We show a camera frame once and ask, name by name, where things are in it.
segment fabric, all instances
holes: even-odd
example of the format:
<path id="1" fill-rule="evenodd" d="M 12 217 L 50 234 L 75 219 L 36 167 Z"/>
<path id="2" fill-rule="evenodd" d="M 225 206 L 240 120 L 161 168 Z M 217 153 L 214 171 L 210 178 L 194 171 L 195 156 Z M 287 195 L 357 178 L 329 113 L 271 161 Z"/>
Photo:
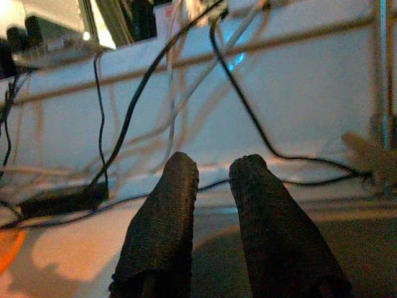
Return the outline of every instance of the fabric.
<path id="1" fill-rule="evenodd" d="M 350 284 L 317 226 L 259 155 L 230 167 L 252 296 L 348 297 Z"/>
<path id="2" fill-rule="evenodd" d="M 128 227 L 111 297 L 141 297 L 148 281 L 156 298 L 189 297 L 198 184 L 194 161 L 175 153 Z"/>

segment white cord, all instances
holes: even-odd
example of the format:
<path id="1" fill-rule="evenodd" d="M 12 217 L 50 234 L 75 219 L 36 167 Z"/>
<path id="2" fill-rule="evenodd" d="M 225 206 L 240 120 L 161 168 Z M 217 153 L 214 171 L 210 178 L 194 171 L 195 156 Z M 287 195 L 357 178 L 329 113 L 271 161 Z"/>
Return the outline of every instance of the white cord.
<path id="1" fill-rule="evenodd" d="M 222 53 L 226 53 L 229 51 L 237 42 L 237 40 L 240 38 L 240 36 L 244 33 L 244 31 L 247 29 L 248 25 L 252 22 L 252 20 L 255 18 L 257 13 L 262 11 L 263 6 L 266 4 L 267 0 L 259 0 L 257 4 L 254 5 L 254 7 L 250 10 L 249 14 L 247 17 L 243 20 L 242 24 L 236 29 L 234 34 L 230 37 L 228 43 L 225 45 L 224 48 L 222 48 Z M 156 137 L 160 134 L 162 134 L 172 123 L 174 123 L 175 118 L 179 115 L 179 113 L 182 111 L 182 109 L 186 106 L 188 103 L 191 95 L 194 93 L 194 91 L 197 89 L 197 87 L 203 82 L 203 80 L 207 77 L 207 75 L 214 69 L 214 67 L 217 64 L 217 60 L 214 59 L 211 64 L 208 66 L 208 68 L 200 74 L 200 76 L 194 81 L 194 83 L 190 86 L 190 88 L 183 94 L 180 103 L 177 105 L 177 107 L 174 109 L 174 112 L 172 115 L 170 115 L 167 120 L 165 121 L 164 124 L 160 125 L 159 127 L 150 130 L 149 132 L 146 132 L 139 137 L 130 139 L 125 142 L 125 145 L 134 145 L 138 142 Z M 116 160 L 122 160 L 124 158 L 127 158 L 133 154 L 136 154 L 138 152 L 143 152 L 144 150 L 147 150 L 149 146 L 141 147 L 141 148 L 134 148 L 131 150 L 127 150 L 127 152 L 123 152 L 120 154 Z M 106 153 L 109 154 L 111 153 L 112 150 L 107 150 Z M 94 160 L 87 164 L 85 169 L 89 169 L 91 166 L 93 166 L 97 161 Z M 83 172 L 72 172 L 70 170 L 62 170 L 62 169 L 46 169 L 46 168 L 39 168 L 39 167 L 34 167 L 34 166 L 19 166 L 19 167 L 5 167 L 1 171 L 13 171 L 17 173 L 36 173 L 36 174 L 43 174 L 43 175 L 48 175 L 48 176 L 61 176 L 61 177 L 72 177 L 72 176 L 79 176 L 81 177 L 88 177 L 91 175 L 91 173 L 87 173 L 86 171 Z"/>
<path id="2" fill-rule="evenodd" d="M 172 8 L 171 20 L 170 20 L 170 24 L 168 27 L 167 43 L 172 38 L 172 31 L 174 30 L 175 18 L 178 13 L 178 10 L 182 7 L 182 5 L 183 5 L 183 1 L 177 0 L 177 3 L 175 3 L 174 7 Z M 174 83 L 173 83 L 173 80 L 174 80 L 173 65 L 174 65 L 174 59 L 175 59 L 174 47 L 171 47 L 166 58 L 167 58 L 167 72 L 168 72 L 169 113 L 170 113 L 170 115 L 173 115 L 174 109 L 175 109 L 175 88 L 174 88 Z M 164 165 L 167 163 L 169 155 L 171 154 L 172 146 L 174 144 L 174 134 L 175 134 L 175 118 L 172 121 L 171 125 L 169 126 L 168 146 L 166 149 L 166 154 L 164 155 L 162 162 L 160 162 L 159 165 L 157 165 L 155 168 L 153 168 L 150 171 L 152 174 L 157 172 L 159 169 L 162 169 L 164 167 Z"/>
<path id="3" fill-rule="evenodd" d="M 247 17 L 243 20 L 243 23 L 237 28 L 237 30 L 234 32 L 234 34 L 230 37 L 228 43 L 225 45 L 225 47 L 222 49 L 222 53 L 226 53 L 229 51 L 237 42 L 237 40 L 240 38 L 240 36 L 244 33 L 244 31 L 247 29 L 248 25 L 253 21 L 255 18 L 256 14 L 260 11 L 262 11 L 262 8 L 264 4 L 267 2 L 267 0 L 259 0 L 256 5 L 250 10 L 249 14 Z M 127 140 L 125 142 L 126 145 L 132 145 L 138 142 L 141 142 L 143 140 L 147 140 L 149 138 L 156 137 L 157 135 L 163 133 L 174 121 L 174 119 L 178 116 L 178 114 L 181 112 L 181 110 L 185 107 L 187 102 L 189 101 L 190 97 L 193 95 L 194 91 L 197 89 L 197 87 L 203 82 L 203 80 L 208 76 L 208 74 L 216 67 L 216 64 L 218 63 L 217 59 L 214 59 L 212 63 L 208 66 L 208 68 L 203 71 L 203 73 L 200 74 L 200 76 L 194 81 L 194 83 L 190 86 L 190 88 L 183 94 L 182 99 L 178 106 L 175 108 L 175 111 L 170 117 L 167 119 L 167 121 L 157 127 L 156 129 L 153 129 L 149 132 L 146 132 L 139 137 L 133 138 L 131 140 Z"/>

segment cable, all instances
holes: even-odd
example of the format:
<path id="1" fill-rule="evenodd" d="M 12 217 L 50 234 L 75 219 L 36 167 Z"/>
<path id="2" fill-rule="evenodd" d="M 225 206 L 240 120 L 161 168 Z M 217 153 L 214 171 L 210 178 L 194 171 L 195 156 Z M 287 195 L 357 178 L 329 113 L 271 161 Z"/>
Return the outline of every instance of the cable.
<path id="1" fill-rule="evenodd" d="M 8 131 L 7 119 L 8 119 L 8 115 L 11 111 L 11 107 L 14 102 L 14 98 L 20 89 L 20 88 L 16 88 L 18 79 L 19 79 L 19 76 L 16 75 L 14 77 L 14 82 L 8 84 L 8 90 L 6 91 L 5 98 L 4 98 L 4 107 L 3 107 L 2 111 L 1 111 L 1 115 L 0 115 L 0 137 L 1 137 L 1 124 L 4 123 L 4 130 L 6 131 L 6 138 L 7 138 L 7 152 L 4 157 L 2 166 L 7 165 L 8 159 L 11 154 L 12 144 L 11 144 L 10 134 Z M 1 171 L 0 179 L 3 177 L 3 175 L 4 175 L 4 172 Z"/>
<path id="2" fill-rule="evenodd" d="M 255 16 L 259 13 L 262 12 L 264 9 L 264 6 L 266 5 L 267 0 L 258 0 L 258 2 L 253 5 L 252 9 L 249 11 L 248 15 L 244 18 L 242 21 L 241 25 L 234 31 L 232 36 L 229 38 L 228 43 L 225 45 L 225 48 L 222 49 L 223 53 L 226 53 L 229 51 L 231 48 L 234 47 L 240 36 L 245 32 L 247 29 L 248 25 L 254 20 Z M 175 111 L 172 116 L 168 117 L 166 119 L 165 123 L 153 130 L 150 130 L 149 132 L 146 132 L 136 138 L 127 140 L 125 142 L 126 145 L 133 145 L 135 143 L 157 137 L 158 135 L 162 134 L 167 130 L 167 128 L 172 124 L 174 119 L 179 115 L 181 110 L 186 106 L 188 103 L 190 97 L 193 95 L 194 91 L 197 89 L 197 87 L 203 82 L 203 80 L 208 76 L 208 74 L 216 67 L 218 64 L 218 60 L 214 59 L 212 62 L 208 65 L 207 69 L 204 70 L 198 77 L 197 79 L 190 85 L 189 89 L 182 95 L 182 98 L 180 100 L 180 103 L 177 105 L 175 108 Z"/>
<path id="3" fill-rule="evenodd" d="M 198 192 L 199 193 L 206 192 L 206 191 L 209 191 L 209 190 L 213 189 L 214 187 L 218 187 L 218 186 L 220 186 L 222 184 L 226 184 L 228 182 L 229 182 L 229 179 L 220 180 L 220 181 L 217 181 L 217 182 L 214 182 L 214 183 L 211 183 L 209 185 L 206 185 L 204 187 L 199 188 Z M 140 194 L 138 196 L 133 196 L 133 197 L 130 197 L 128 199 L 123 199 L 123 200 L 111 203 L 109 205 L 103 206 L 103 207 L 98 208 L 96 210 L 92 210 L 88 214 L 84 214 L 82 216 L 75 217 L 75 218 L 69 219 L 69 220 L 64 220 L 64 221 L 35 223 L 35 224 L 32 224 L 32 225 L 18 225 L 21 222 L 23 222 L 23 219 L 22 220 L 18 219 L 18 220 L 15 220 L 15 221 L 11 222 L 11 223 L 7 223 L 7 224 L 1 226 L 0 227 L 0 231 L 2 231 L 2 230 L 10 230 L 10 229 L 13 229 L 13 228 L 18 228 L 18 229 L 24 230 L 24 229 L 28 229 L 28 228 L 60 227 L 62 225 L 71 224 L 73 222 L 78 222 L 80 220 L 84 220 L 84 219 L 87 219 L 89 217 L 95 216 L 95 215 L 97 215 L 99 213 L 102 213 L 102 212 L 105 212 L 107 210 L 113 209 L 114 207 L 116 207 L 116 206 L 118 206 L 120 204 L 124 204 L 124 203 L 131 202 L 131 201 L 136 201 L 136 200 L 139 200 L 139 199 L 144 199 L 144 198 L 146 198 L 148 196 L 149 196 L 149 194 Z"/>
<path id="4" fill-rule="evenodd" d="M 104 126 L 105 126 L 105 112 L 104 112 L 104 104 L 102 102 L 102 94 L 100 92 L 98 69 L 97 69 L 97 60 L 101 55 L 102 55 L 102 53 L 98 53 L 95 56 L 93 65 L 94 65 L 95 84 L 97 86 L 98 102 L 99 102 L 99 109 L 100 109 L 100 116 L 101 116 L 99 137 L 98 137 L 98 148 L 99 148 L 99 155 L 102 160 L 102 170 L 104 170 L 104 174 L 105 174 L 105 185 L 106 185 L 106 188 L 109 188 L 109 177 L 107 175 L 107 168 L 105 168 L 105 156 L 104 156 L 104 152 L 102 150 L 102 135 L 104 133 Z"/>
<path id="5" fill-rule="evenodd" d="M 236 79 L 234 78 L 234 76 L 231 73 L 231 71 L 229 70 L 225 60 L 223 59 L 223 56 L 221 54 L 221 51 L 218 48 L 218 45 L 216 44 L 215 29 L 216 29 L 217 21 L 218 20 L 214 21 L 212 23 L 212 25 L 211 25 L 211 28 L 210 28 L 210 40 L 211 40 L 211 44 L 212 44 L 212 47 L 213 47 L 213 51 L 214 51 L 215 55 L 217 56 L 219 62 L 221 63 L 223 70 L 225 71 L 228 79 L 230 80 L 230 83 L 233 85 L 235 91 L 237 92 L 242 104 L 245 107 L 246 112 L 248 113 L 248 115 L 249 115 L 250 119 L 252 120 L 253 124 L 255 125 L 256 130 L 258 131 L 259 135 L 261 136 L 262 141 L 265 143 L 265 145 L 270 150 L 270 152 L 273 153 L 273 155 L 275 155 L 276 157 L 281 158 L 283 160 L 312 161 L 312 162 L 315 162 L 315 163 L 326 164 L 326 165 L 333 166 L 335 168 L 350 172 L 350 174 L 345 175 L 345 176 L 341 176 L 341 177 L 334 178 L 334 179 L 329 179 L 329 180 L 324 180 L 324 181 L 318 181 L 318 182 L 309 182 L 309 183 L 298 183 L 298 182 L 294 182 L 294 181 L 283 181 L 283 182 L 294 184 L 294 185 L 318 186 L 318 185 L 326 185 L 326 184 L 329 184 L 329 183 L 335 183 L 335 182 L 339 182 L 339 181 L 346 180 L 346 179 L 351 179 L 351 178 L 359 178 L 359 177 L 370 176 L 371 175 L 370 172 L 361 173 L 361 172 L 358 172 L 356 169 L 353 169 L 353 168 L 351 168 L 349 166 L 342 165 L 342 164 L 337 163 L 335 161 L 326 160 L 324 158 L 311 158 L 311 157 L 307 157 L 307 156 L 287 156 L 287 155 L 284 155 L 282 153 L 279 153 L 273 147 L 273 145 L 269 141 L 267 135 L 265 134 L 264 129 L 262 128 L 262 125 L 259 123 L 259 120 L 255 116 L 255 113 L 252 111 L 252 108 L 249 105 L 249 103 L 248 103 L 243 91 L 239 87 Z"/>
<path id="6" fill-rule="evenodd" d="M 173 36 L 173 38 L 168 42 L 168 44 L 161 50 L 160 54 L 154 59 L 152 62 L 151 66 L 148 68 L 146 73 L 143 75 L 143 78 L 141 80 L 141 83 L 139 84 L 137 90 L 135 91 L 134 96 L 132 97 L 130 104 L 128 105 L 127 113 L 124 118 L 124 123 L 122 126 L 122 130 L 120 132 L 120 135 L 118 137 L 116 146 L 113 149 L 113 152 L 105 165 L 102 167 L 102 169 L 97 173 L 97 175 L 94 177 L 94 179 L 91 181 L 89 187 L 92 187 L 96 182 L 98 182 L 99 178 L 105 173 L 105 171 L 109 168 L 109 166 L 113 163 L 114 159 L 116 159 L 122 145 L 125 139 L 125 136 L 128 132 L 128 128 L 130 126 L 130 122 L 132 119 L 132 114 L 133 111 L 135 110 L 136 103 L 138 102 L 146 84 L 148 83 L 150 76 L 152 75 L 153 71 L 156 69 L 160 61 L 163 59 L 164 55 L 170 50 L 170 48 L 178 41 L 178 39 L 184 35 L 186 32 L 188 32 L 202 17 L 204 17 L 206 14 L 208 14 L 212 9 L 216 8 L 223 0 L 218 0 L 214 4 L 212 4 L 210 7 L 208 7 L 204 12 L 202 12 L 198 17 L 196 17 L 193 21 L 191 21 L 189 24 L 187 24 L 185 27 L 183 27 L 177 34 Z"/>
<path id="7" fill-rule="evenodd" d="M 174 22 L 176 18 L 176 14 L 178 13 L 178 9 L 182 7 L 183 1 L 177 0 L 171 12 L 171 20 L 168 28 L 168 37 L 167 41 L 169 42 L 172 37 L 172 31 L 174 29 Z M 174 92 L 174 50 L 170 48 L 170 51 L 167 55 L 167 72 L 168 72 L 168 102 L 169 102 L 169 113 L 172 115 L 175 110 L 175 92 Z M 174 134 L 175 134 L 175 118 L 173 119 L 171 125 L 169 126 L 169 135 L 168 135 L 168 145 L 166 149 L 166 153 L 164 154 L 163 160 L 157 165 L 155 168 L 151 170 L 152 173 L 157 172 L 161 169 L 166 163 L 171 154 L 172 146 L 174 144 Z"/>

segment white wall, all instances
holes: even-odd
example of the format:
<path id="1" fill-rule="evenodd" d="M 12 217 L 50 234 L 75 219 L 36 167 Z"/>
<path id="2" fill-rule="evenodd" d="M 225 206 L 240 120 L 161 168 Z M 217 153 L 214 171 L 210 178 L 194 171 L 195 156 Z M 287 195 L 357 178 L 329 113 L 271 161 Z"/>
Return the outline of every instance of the white wall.
<path id="1" fill-rule="evenodd" d="M 268 22 L 264 16 L 257 16 L 239 44 L 354 20 L 369 15 L 370 11 L 370 1 L 364 0 L 298 2 L 272 12 Z M 240 22 L 229 19 L 223 23 L 225 38 Z M 106 53 L 100 63 L 101 76 L 108 78 L 145 69 L 162 44 L 161 40 L 150 40 Z M 238 66 L 235 65 L 234 73 L 279 150 L 290 155 L 318 155 L 346 160 L 349 152 L 341 142 L 341 135 L 348 130 L 361 135 L 369 131 L 375 97 L 372 51 L 372 29 L 363 27 L 281 47 L 246 52 L 243 56 L 239 54 L 229 58 L 229 62 L 235 64 L 241 60 Z M 210 52 L 208 28 L 195 29 L 187 36 L 181 59 Z M 206 65 L 185 67 L 177 75 L 182 72 L 186 85 L 189 85 Z M 92 81 L 93 77 L 92 60 L 40 71 L 32 75 L 20 99 Z M 140 78 L 136 78 L 102 86 L 106 112 L 105 148 L 112 147 L 115 133 L 110 95 L 114 94 L 120 118 L 123 119 L 139 82 Z M 1 90 L 5 90 L 5 84 L 1 85 Z M 166 94 L 166 72 L 155 73 L 136 106 L 127 138 L 146 132 L 161 122 L 161 117 L 166 116 Z M 202 107 L 208 101 L 216 105 L 202 113 Z M 13 139 L 19 111 L 20 107 L 13 108 L 9 118 Z M 192 125 L 200 114 L 205 114 L 206 119 L 182 151 L 199 165 L 215 165 L 215 171 L 207 171 L 207 176 L 202 171 L 203 183 L 227 177 L 228 164 L 250 153 L 262 154 L 271 169 L 283 178 L 313 180 L 339 174 L 327 168 L 292 165 L 273 159 L 264 149 L 220 67 L 205 79 L 190 100 L 189 123 Z M 99 124 L 99 106 L 94 88 L 26 104 L 18 164 L 81 169 L 98 156 Z M 181 117 L 177 121 L 177 135 L 180 127 Z M 6 142 L 2 138 L 0 152 L 5 150 Z M 124 161 L 122 168 L 127 169 L 134 160 L 139 160 L 144 161 L 145 165 L 137 171 L 147 172 L 161 160 L 163 152 L 164 149 L 138 155 Z M 136 187 L 137 181 L 133 182 L 127 194 L 142 190 Z M 342 190 L 338 188 L 342 193 L 351 189 L 350 185 Z"/>

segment black cable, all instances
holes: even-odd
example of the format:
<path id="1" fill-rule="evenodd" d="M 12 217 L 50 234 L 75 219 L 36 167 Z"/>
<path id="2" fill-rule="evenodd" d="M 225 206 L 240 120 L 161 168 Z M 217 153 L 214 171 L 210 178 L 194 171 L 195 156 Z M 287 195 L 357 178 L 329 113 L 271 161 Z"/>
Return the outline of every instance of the black cable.
<path id="1" fill-rule="evenodd" d="M 189 24 L 187 24 L 185 27 L 183 27 L 178 33 L 176 33 L 172 39 L 167 43 L 167 45 L 161 50 L 160 54 L 154 59 L 146 73 L 143 75 L 143 78 L 141 80 L 141 83 L 139 84 L 138 88 L 135 91 L 135 94 L 133 95 L 130 104 L 128 105 L 127 113 L 124 118 L 124 123 L 123 127 L 121 129 L 120 135 L 118 137 L 117 143 L 113 149 L 113 152 L 109 159 L 107 160 L 105 166 L 102 167 L 102 169 L 97 173 L 97 175 L 94 177 L 94 179 L 91 181 L 90 185 L 88 187 L 92 187 L 96 182 L 98 182 L 99 178 L 105 173 L 105 171 L 109 168 L 109 166 L 113 163 L 114 159 L 116 159 L 116 156 L 118 155 L 125 136 L 128 132 L 128 128 L 130 126 L 132 114 L 134 112 L 136 103 L 138 102 L 147 82 L 150 79 L 150 76 L 152 75 L 153 71 L 156 69 L 160 61 L 163 59 L 164 55 L 171 49 L 171 47 L 178 41 L 178 39 L 184 35 L 186 32 L 188 32 L 193 26 L 196 25 L 196 23 L 203 18 L 206 14 L 208 14 L 212 9 L 216 8 L 223 0 L 218 0 L 211 6 L 209 6 L 203 13 L 201 13 L 198 17 L 196 17 L 194 20 L 192 20 Z"/>
<path id="2" fill-rule="evenodd" d="M 8 115 L 11 111 L 11 107 L 14 103 L 14 99 L 19 91 L 19 89 L 22 87 L 20 86 L 19 88 L 16 88 L 17 82 L 18 82 L 18 75 L 14 77 L 14 81 L 12 83 L 8 84 L 8 90 L 6 91 L 5 97 L 4 97 L 4 107 L 1 110 L 0 113 L 0 136 L 1 136 L 1 124 L 4 123 L 4 130 L 6 131 L 6 138 L 7 138 L 7 152 L 4 157 L 2 166 L 6 166 L 8 159 L 11 154 L 11 149 L 12 149 L 12 144 L 11 144 L 11 138 L 10 134 L 8 131 Z M 0 179 L 4 176 L 4 172 L 0 172 Z"/>
<path id="3" fill-rule="evenodd" d="M 203 186 L 203 187 L 198 189 L 198 192 L 199 193 L 206 192 L 206 191 L 209 191 L 209 190 L 213 189 L 214 187 L 218 187 L 218 186 L 220 186 L 222 184 L 226 184 L 226 183 L 229 183 L 229 179 L 219 180 L 217 182 L 214 182 L 214 183 L 211 183 L 209 185 Z M 114 208 L 114 207 L 116 207 L 116 206 L 118 206 L 120 204 L 124 204 L 124 203 L 127 203 L 127 202 L 135 201 L 135 200 L 138 200 L 138 199 L 144 199 L 144 198 L 146 198 L 148 196 L 149 196 L 149 194 L 140 194 L 138 196 L 130 197 L 128 199 L 120 200 L 120 201 L 114 202 L 112 204 L 103 206 L 101 208 L 91 210 L 88 214 L 84 214 L 84 215 L 82 215 L 80 217 L 75 217 L 73 219 L 64 220 L 64 221 L 35 223 L 35 224 L 32 224 L 32 225 L 18 225 L 21 222 L 23 222 L 23 220 L 18 219 L 18 220 L 15 220 L 15 221 L 11 222 L 11 223 L 7 223 L 7 224 L 1 226 L 0 227 L 0 231 L 1 230 L 10 230 L 10 229 L 13 229 L 13 228 L 27 229 L 27 228 L 60 227 L 62 225 L 71 224 L 73 222 L 78 222 L 80 220 L 84 220 L 84 219 L 87 219 L 89 217 L 95 216 L 95 215 L 97 215 L 99 213 L 102 213 L 102 212 L 105 212 L 107 210 L 110 210 L 110 209 L 112 209 L 112 208 Z"/>
<path id="4" fill-rule="evenodd" d="M 242 104 L 245 107 L 246 112 L 248 113 L 250 119 L 252 120 L 253 124 L 255 125 L 256 130 L 258 131 L 259 135 L 262 138 L 262 141 L 265 143 L 266 147 L 270 150 L 271 153 L 273 153 L 273 155 L 275 155 L 278 158 L 281 158 L 283 160 L 305 160 L 305 161 L 311 161 L 311 162 L 315 162 L 315 163 L 322 163 L 322 164 L 326 164 L 329 166 L 333 166 L 335 168 L 341 169 L 343 171 L 348 171 L 350 174 L 345 175 L 345 176 L 341 176 L 338 178 L 334 178 L 334 179 L 328 179 L 328 180 L 324 180 L 324 181 L 317 181 L 317 182 L 308 182 L 308 183 L 299 183 L 299 182 L 294 182 L 294 181 L 283 181 L 285 183 L 289 183 L 289 184 L 294 184 L 294 185 L 301 185 L 301 186 L 322 186 L 322 185 L 327 185 L 327 184 L 331 184 L 331 183 L 336 183 L 339 181 L 343 181 L 346 179 L 351 179 L 351 178 L 360 178 L 360 177 L 368 177 L 371 176 L 371 172 L 364 172 L 361 173 L 359 171 L 357 171 L 356 169 L 353 169 L 349 166 L 346 165 L 342 165 L 340 163 L 337 163 L 335 161 L 331 161 L 331 160 L 327 160 L 324 158 L 311 158 L 308 156 L 287 156 L 284 155 L 282 153 L 279 153 L 271 144 L 269 138 L 267 137 L 264 129 L 262 128 L 262 125 L 259 123 L 258 118 L 255 116 L 255 113 L 252 111 L 251 106 L 249 105 L 246 96 L 244 95 L 243 91 L 241 90 L 241 88 L 239 87 L 236 79 L 234 78 L 233 74 L 231 73 L 231 71 L 229 70 L 225 60 L 223 59 L 223 56 L 221 54 L 221 51 L 218 48 L 218 45 L 216 44 L 216 40 L 215 40 L 215 28 L 216 28 L 216 23 L 218 20 L 214 21 L 211 25 L 210 28 L 210 40 L 211 40 L 211 44 L 213 47 L 213 51 L 216 55 L 216 57 L 218 58 L 219 62 L 222 65 L 223 70 L 225 71 L 228 79 L 230 80 L 230 83 L 233 85 L 235 91 L 237 92 Z"/>
<path id="5" fill-rule="evenodd" d="M 100 116 L 101 116 L 101 122 L 100 122 L 100 128 L 99 128 L 99 136 L 98 136 L 98 148 L 99 148 L 99 155 L 102 160 L 102 169 L 104 169 L 104 174 L 105 174 L 105 185 L 106 188 L 109 188 L 109 177 L 107 175 L 107 168 L 105 168 L 105 156 L 104 152 L 102 149 L 102 135 L 104 133 L 104 126 L 105 126 L 105 112 L 104 112 L 104 104 L 102 102 L 102 93 L 100 91 L 100 85 L 99 85 L 99 78 L 98 78 L 98 69 L 97 69 L 97 60 L 98 58 L 102 55 L 102 53 L 98 53 L 95 56 L 94 59 L 94 75 L 95 75 L 95 83 L 97 86 L 97 93 L 98 93 L 98 102 L 99 102 L 99 109 L 100 109 Z"/>

